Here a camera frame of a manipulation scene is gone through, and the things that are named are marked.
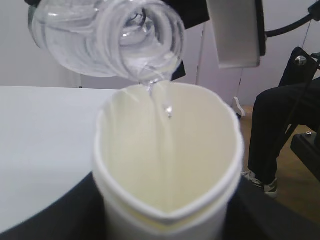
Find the white table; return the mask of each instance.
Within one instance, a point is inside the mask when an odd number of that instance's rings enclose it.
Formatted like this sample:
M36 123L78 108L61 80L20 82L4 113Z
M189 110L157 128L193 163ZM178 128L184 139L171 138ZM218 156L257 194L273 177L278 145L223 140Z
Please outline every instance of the white table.
M0 233L91 171L95 118L114 92L0 86Z

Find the white wall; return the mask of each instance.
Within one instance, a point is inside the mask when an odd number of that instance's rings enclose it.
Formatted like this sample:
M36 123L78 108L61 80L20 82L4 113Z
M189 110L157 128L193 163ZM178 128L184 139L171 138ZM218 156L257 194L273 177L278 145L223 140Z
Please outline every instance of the white wall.
M198 85L217 93L227 104L237 95L241 69L219 69L212 22L205 23Z
M34 44L23 0L1 1L0 86L80 86L80 75L57 64Z
M315 0L264 0L266 30L275 30L303 18L308 14L308 7L315 2ZM292 32L267 40L266 56L262 57L260 67L243 70L238 93L242 105L253 105L260 93L279 85L292 51L295 47L303 46L307 30L306 24Z
M187 48L183 58L186 76L175 82L196 84L203 29L204 24L200 24L186 31ZM121 77L101 78L84 75L81 76L81 82L82 87L88 89L122 89L135 84Z
M320 52L320 22L311 22L303 49L308 54Z

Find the person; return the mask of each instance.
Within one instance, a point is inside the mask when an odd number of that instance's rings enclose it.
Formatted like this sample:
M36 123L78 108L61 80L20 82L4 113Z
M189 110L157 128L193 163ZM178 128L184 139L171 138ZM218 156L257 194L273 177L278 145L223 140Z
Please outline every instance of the person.
M295 84L272 88L261 93L255 101L252 112L252 131L248 159L249 171L242 175L255 186L262 188L272 198L278 194L277 156L270 159L275 142L281 135L289 115L304 91L306 84ZM312 81L304 98L297 106L292 124L320 125L320 78Z

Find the bottle neck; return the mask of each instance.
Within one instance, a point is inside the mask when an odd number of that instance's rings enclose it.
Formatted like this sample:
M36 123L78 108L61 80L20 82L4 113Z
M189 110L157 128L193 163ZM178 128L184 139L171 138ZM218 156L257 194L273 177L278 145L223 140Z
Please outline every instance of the bottle neck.
M185 48L185 27L172 8L160 0L108 0L99 10L97 47L118 76L171 78Z

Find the white paper cup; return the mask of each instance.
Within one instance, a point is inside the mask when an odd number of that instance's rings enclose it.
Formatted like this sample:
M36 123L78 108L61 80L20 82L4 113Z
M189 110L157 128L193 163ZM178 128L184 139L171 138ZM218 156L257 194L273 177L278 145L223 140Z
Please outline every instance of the white paper cup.
M159 84L153 93L160 103L158 111L166 102L163 89ZM154 164L151 155L144 161L135 158L137 152L152 154L146 146L156 141L150 133L155 109L144 87L117 92L98 115L93 176L104 199L112 240L220 239L228 202L242 171L244 143L239 121L208 89L173 83L169 93L173 106L171 141L163 143L161 150L173 146L176 151L177 157L168 161L174 162L170 169L163 168L167 159L160 158L162 165L157 167L144 168ZM120 161L124 156L127 161ZM157 181L163 177L161 171L171 176L166 178L171 183L163 182L165 188ZM149 194L144 194L142 190L147 188ZM157 196L160 190L165 194ZM175 208L167 211L157 204L162 206L168 196Z

